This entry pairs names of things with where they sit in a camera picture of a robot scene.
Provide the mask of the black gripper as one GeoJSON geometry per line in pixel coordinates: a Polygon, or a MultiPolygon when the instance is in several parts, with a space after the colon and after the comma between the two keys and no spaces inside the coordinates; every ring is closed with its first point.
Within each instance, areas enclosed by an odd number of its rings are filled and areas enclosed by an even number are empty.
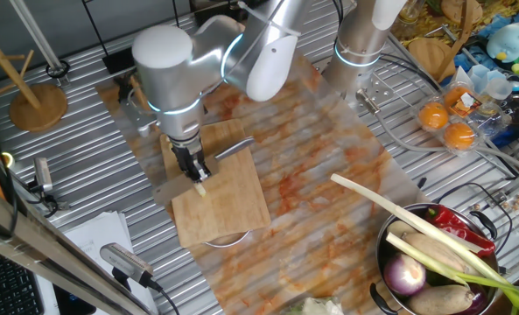
{"type": "Polygon", "coordinates": [[[210,177],[204,160],[200,138],[178,140],[171,138],[174,153],[181,171],[193,182],[203,182],[210,177]]]}

